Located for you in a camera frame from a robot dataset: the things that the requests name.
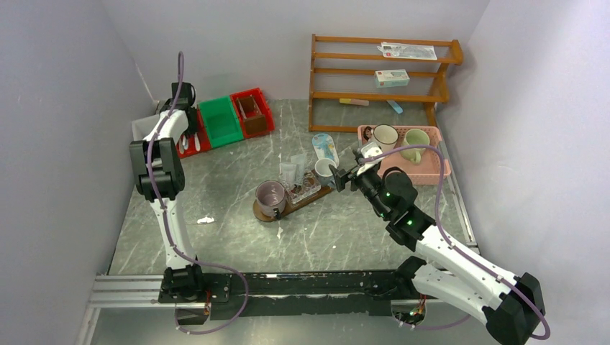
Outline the grey-blue mug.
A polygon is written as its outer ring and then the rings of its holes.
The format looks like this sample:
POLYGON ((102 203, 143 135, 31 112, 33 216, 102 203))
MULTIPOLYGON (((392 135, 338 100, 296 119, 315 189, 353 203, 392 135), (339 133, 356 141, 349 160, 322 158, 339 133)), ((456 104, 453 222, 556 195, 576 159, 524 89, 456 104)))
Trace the grey-blue mug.
POLYGON ((321 186, 335 188, 332 168, 337 168, 337 164, 333 159, 322 158, 316 161, 314 172, 321 186))

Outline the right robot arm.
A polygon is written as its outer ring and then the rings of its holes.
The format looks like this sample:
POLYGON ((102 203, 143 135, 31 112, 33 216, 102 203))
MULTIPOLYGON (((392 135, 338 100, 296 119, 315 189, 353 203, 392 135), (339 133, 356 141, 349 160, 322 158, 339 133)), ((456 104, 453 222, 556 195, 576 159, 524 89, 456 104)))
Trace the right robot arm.
POLYGON ((525 344, 551 335, 539 280, 529 273, 504 270, 453 239, 443 228, 440 212, 427 215, 416 207, 417 191, 399 167, 379 175, 387 155, 376 146, 355 151, 357 165, 349 171, 330 166, 337 191, 360 191, 386 231, 413 252, 395 271, 399 295, 432 296, 480 321, 500 344, 525 344))

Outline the toothpaste tube black cap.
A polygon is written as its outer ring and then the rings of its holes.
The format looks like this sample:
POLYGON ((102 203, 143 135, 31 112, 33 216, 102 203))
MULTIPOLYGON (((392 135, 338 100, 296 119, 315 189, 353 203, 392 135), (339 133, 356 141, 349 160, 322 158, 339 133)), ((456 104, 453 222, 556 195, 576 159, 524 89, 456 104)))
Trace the toothpaste tube black cap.
POLYGON ((295 184, 302 185, 306 171, 307 154, 301 153, 291 156, 291 163, 296 165, 295 184))

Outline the purple mug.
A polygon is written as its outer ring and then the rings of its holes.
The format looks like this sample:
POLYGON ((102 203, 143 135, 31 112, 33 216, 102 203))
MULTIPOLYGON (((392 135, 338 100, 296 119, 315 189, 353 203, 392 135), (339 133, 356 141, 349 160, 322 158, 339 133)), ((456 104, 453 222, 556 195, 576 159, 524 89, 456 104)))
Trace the purple mug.
POLYGON ((276 180, 266 180, 259 184, 255 191, 256 203, 260 212, 272 219, 281 219, 286 207, 286 190, 276 180))

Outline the toothpaste tube red cap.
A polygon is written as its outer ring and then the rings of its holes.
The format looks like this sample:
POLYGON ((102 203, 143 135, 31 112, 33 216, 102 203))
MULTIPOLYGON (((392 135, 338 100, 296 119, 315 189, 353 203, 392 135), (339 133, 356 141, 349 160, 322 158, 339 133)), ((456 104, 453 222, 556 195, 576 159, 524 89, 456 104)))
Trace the toothpaste tube red cap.
POLYGON ((296 172, 299 168, 297 164, 281 162, 280 168, 280 182, 286 188, 286 190, 292 190, 296 185, 296 172))

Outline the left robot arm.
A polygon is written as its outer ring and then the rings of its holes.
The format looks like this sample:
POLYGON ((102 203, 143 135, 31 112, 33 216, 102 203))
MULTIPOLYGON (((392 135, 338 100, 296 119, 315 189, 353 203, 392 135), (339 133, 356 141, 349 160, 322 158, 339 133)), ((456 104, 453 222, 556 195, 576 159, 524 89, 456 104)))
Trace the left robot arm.
POLYGON ((187 132, 193 117, 195 90, 190 83, 173 83, 173 97, 166 103, 150 132, 129 145, 137 192, 154 211, 165 248, 165 265, 160 286, 161 303, 194 303, 206 291, 201 267, 188 239, 179 193, 186 178, 176 145, 187 132))

